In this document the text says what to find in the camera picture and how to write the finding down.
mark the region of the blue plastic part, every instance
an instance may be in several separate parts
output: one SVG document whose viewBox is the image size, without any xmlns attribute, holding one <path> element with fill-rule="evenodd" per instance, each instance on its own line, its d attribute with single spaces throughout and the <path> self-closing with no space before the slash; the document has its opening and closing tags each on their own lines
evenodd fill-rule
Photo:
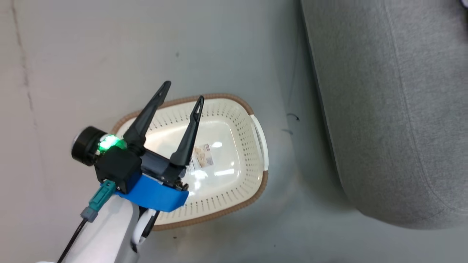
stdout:
<svg viewBox="0 0 468 263">
<path fill-rule="evenodd" d="M 99 212 L 101 207 L 109 200 L 109 198 L 116 191 L 116 183 L 111 180 L 106 180 L 99 190 L 94 194 L 93 198 L 89 201 L 89 208 Z"/>
<path fill-rule="evenodd" d="M 145 208 L 171 212 L 185 204 L 189 192 L 163 186 L 155 179 L 142 175 L 130 193 L 116 192 L 116 195 Z"/>
</svg>

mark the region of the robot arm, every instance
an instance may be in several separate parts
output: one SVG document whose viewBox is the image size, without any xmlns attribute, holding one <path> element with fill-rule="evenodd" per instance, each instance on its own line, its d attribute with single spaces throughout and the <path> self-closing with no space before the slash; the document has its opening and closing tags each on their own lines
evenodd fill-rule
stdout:
<svg viewBox="0 0 468 263">
<path fill-rule="evenodd" d="M 185 203 L 182 183 L 197 136 L 204 98 L 199 97 L 178 149 L 167 159 L 144 147 L 146 131 L 170 87 L 164 82 L 119 139 L 88 127 L 74 140 L 72 157 L 94 165 L 100 189 L 81 213 L 82 224 L 67 263 L 134 263 L 138 246 L 150 233 L 159 211 L 171 212 Z"/>
</svg>

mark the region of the blue bracket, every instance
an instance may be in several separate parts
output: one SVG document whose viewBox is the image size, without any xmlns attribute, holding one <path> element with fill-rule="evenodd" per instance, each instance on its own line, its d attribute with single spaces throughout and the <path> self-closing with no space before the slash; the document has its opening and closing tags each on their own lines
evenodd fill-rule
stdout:
<svg viewBox="0 0 468 263">
<path fill-rule="evenodd" d="M 130 193 L 117 191 L 116 195 L 145 208 L 172 212 L 185 204 L 189 192 L 169 188 L 143 174 Z"/>
</svg>

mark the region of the basket rim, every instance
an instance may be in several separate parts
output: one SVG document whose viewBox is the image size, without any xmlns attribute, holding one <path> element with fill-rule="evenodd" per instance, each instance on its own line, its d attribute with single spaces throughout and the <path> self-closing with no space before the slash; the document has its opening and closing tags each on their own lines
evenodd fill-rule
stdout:
<svg viewBox="0 0 468 263">
<path fill-rule="evenodd" d="M 175 106 L 175 105 L 179 105 L 179 104 L 183 104 L 183 103 L 187 103 L 187 102 L 194 102 L 194 101 L 196 101 L 198 99 L 198 97 L 199 96 L 196 95 L 196 96 L 185 97 L 185 98 L 181 98 L 181 99 L 176 99 L 176 100 L 164 102 L 159 107 L 159 109 L 170 107 L 170 106 Z M 227 93 L 212 93 L 212 94 L 205 94 L 205 95 L 203 95 L 203 97 L 205 97 L 205 99 L 207 99 L 207 100 L 210 100 L 210 99 L 229 99 L 229 100 L 232 100 L 232 101 L 235 101 L 235 102 L 239 103 L 249 115 L 254 114 L 254 111 L 252 110 L 252 107 L 250 105 L 248 105 L 247 102 L 245 102 L 245 100 L 243 100 L 243 99 L 241 99 L 241 98 L 239 98 L 239 97 L 237 97 L 235 95 L 227 94 Z M 111 134 L 116 134 L 117 131 L 122 127 L 122 125 L 124 125 L 130 119 L 135 118 L 136 116 L 138 116 L 138 114 L 140 112 L 141 112 L 141 110 L 137 110 L 137 111 L 132 112 L 132 113 L 124 116 L 123 118 L 121 118 L 119 121 L 117 121 L 117 123 L 114 125 L 112 130 L 110 130 L 110 133 Z M 184 221 L 180 221 L 180 222 L 176 222 L 176 223 L 169 223 L 169 224 L 153 226 L 153 231 L 169 230 L 169 229 L 183 227 L 183 226 L 191 226 L 191 225 L 194 225 L 194 224 L 198 224 L 198 223 L 206 222 L 206 221 L 209 221 L 209 220 L 212 220 L 212 219 L 216 219 L 218 217 L 230 214 L 230 213 L 235 212 L 235 211 L 237 211 L 239 209 L 247 207 L 248 205 L 251 205 L 252 203 L 254 203 L 262 195 L 263 191 L 266 188 L 267 181 L 268 181 L 268 170 L 263 171 L 263 176 L 262 176 L 262 181 L 260 182 L 260 186 L 258 187 L 257 191 L 255 192 L 255 194 L 251 198 L 249 198 L 249 199 L 247 199 L 247 200 L 245 200 L 245 201 L 243 201 L 243 202 L 241 202 L 241 203 L 239 203 L 237 205 L 231 206 L 229 208 L 226 208 L 226 209 L 223 209 L 221 211 L 218 211 L 218 212 L 215 212 L 215 213 L 212 213 L 212 214 L 209 214 L 209 215 L 205 215 L 205 216 L 202 216 L 202 217 L 199 217 L 199 218 L 184 220 Z"/>
</svg>

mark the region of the green light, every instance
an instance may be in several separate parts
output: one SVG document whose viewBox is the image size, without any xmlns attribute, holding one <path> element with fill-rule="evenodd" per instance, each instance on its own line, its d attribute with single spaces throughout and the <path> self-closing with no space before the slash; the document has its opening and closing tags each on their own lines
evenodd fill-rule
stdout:
<svg viewBox="0 0 468 263">
<path fill-rule="evenodd" d="M 102 152 L 105 152 L 105 151 L 109 150 L 109 148 L 111 148 L 114 145 L 121 148 L 121 149 L 126 148 L 125 141 L 119 139 L 115 135 L 108 135 L 108 136 L 106 136 L 106 138 L 104 138 L 104 140 L 102 140 L 99 143 L 98 150 L 102 153 Z"/>
</svg>

